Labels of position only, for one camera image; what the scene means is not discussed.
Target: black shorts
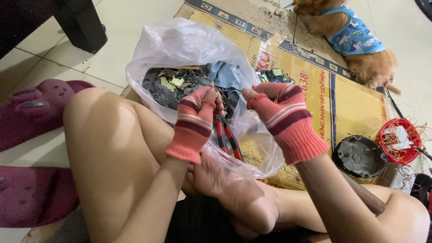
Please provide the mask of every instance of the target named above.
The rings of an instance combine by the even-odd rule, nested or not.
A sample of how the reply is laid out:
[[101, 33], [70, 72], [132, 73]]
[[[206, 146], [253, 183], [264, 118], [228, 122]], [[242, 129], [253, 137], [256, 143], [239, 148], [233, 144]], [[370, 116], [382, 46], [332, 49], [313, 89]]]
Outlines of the black shorts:
[[[313, 231], [295, 228], [260, 235], [252, 243], [310, 243]], [[188, 196], [178, 201], [171, 217], [165, 243], [242, 243], [229, 217], [216, 198]]]

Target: pink knit glove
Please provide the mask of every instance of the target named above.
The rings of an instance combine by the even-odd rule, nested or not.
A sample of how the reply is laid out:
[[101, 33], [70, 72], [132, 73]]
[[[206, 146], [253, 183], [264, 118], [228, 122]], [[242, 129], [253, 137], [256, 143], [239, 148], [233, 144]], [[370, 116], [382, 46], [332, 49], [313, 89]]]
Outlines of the pink knit glove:
[[293, 165], [325, 153], [329, 145], [312, 129], [302, 89], [285, 83], [262, 83], [244, 89], [248, 109], [255, 110]]
[[165, 153], [171, 157], [200, 164], [200, 151], [213, 130], [213, 115], [224, 116], [220, 95], [210, 86], [203, 86], [178, 104], [174, 137]]

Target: brown dog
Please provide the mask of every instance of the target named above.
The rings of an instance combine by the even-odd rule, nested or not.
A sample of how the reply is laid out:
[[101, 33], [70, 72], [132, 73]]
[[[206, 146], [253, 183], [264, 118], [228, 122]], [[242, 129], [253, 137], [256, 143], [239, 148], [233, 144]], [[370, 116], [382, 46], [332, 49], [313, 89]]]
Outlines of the brown dog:
[[[324, 16], [322, 14], [326, 10], [339, 8], [345, 1], [300, 0], [294, 11], [300, 16], [311, 34], [328, 38], [345, 28], [349, 17], [343, 12], [330, 13]], [[402, 93], [392, 84], [393, 68], [397, 66], [397, 60], [391, 50], [387, 49], [373, 54], [349, 54], [344, 58], [349, 70], [355, 74], [359, 83], [373, 89], [378, 86], [385, 86], [396, 94]]]

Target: blue dog shirt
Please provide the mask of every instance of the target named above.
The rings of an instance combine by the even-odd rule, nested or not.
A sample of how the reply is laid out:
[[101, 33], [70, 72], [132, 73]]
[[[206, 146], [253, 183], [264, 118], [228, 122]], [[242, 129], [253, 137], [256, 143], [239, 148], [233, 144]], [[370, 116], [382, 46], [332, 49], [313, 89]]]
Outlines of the blue dog shirt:
[[343, 4], [340, 8], [324, 12], [323, 16], [337, 12], [348, 15], [348, 23], [345, 27], [327, 38], [337, 53], [348, 56], [352, 54], [372, 54], [385, 49], [384, 45], [378, 41], [348, 5]]

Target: bare foot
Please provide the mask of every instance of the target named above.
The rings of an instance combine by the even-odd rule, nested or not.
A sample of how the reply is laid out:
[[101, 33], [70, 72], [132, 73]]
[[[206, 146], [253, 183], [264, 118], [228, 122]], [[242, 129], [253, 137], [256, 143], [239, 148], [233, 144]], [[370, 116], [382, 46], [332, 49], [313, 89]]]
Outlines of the bare foot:
[[186, 175], [199, 193], [218, 198], [226, 210], [254, 232], [266, 234], [273, 230], [279, 216], [273, 188], [238, 177], [206, 154], [201, 161], [200, 165], [190, 166]]

